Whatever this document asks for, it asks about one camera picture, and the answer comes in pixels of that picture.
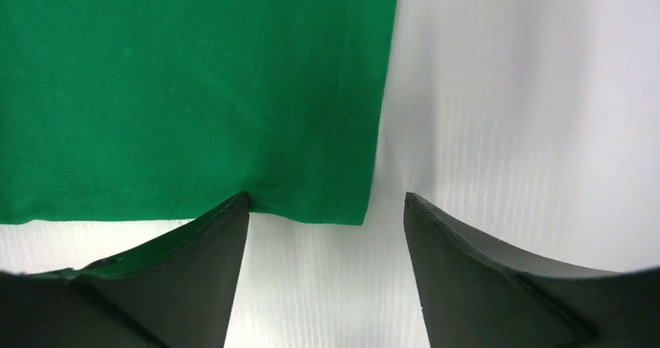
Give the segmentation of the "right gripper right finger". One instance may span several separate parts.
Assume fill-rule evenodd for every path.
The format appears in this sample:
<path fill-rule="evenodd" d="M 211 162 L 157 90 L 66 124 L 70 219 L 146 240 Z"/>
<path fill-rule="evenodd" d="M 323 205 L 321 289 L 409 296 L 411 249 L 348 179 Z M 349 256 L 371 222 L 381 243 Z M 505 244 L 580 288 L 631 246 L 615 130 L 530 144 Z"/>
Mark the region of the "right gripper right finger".
<path fill-rule="evenodd" d="M 659 271 L 560 262 L 407 193 L 405 238 L 432 347 L 657 347 Z"/>

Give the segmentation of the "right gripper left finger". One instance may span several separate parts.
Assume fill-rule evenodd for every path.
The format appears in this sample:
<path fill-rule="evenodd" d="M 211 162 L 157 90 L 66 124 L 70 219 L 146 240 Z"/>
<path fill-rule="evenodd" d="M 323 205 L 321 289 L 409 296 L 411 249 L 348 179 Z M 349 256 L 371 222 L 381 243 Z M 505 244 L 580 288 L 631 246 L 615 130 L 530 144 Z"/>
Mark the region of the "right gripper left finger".
<path fill-rule="evenodd" d="M 250 199 L 240 193 L 79 269 L 1 274 L 3 347 L 221 347 Z"/>

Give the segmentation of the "green t-shirt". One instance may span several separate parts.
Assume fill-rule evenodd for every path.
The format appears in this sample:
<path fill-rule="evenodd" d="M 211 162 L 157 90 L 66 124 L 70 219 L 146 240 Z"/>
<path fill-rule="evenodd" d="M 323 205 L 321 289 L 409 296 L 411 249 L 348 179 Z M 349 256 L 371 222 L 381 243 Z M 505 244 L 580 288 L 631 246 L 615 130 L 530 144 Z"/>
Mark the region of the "green t-shirt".
<path fill-rule="evenodd" d="M 37 222 L 190 220 L 232 196 L 360 225 L 398 0 L 1 0 L 2 269 Z"/>

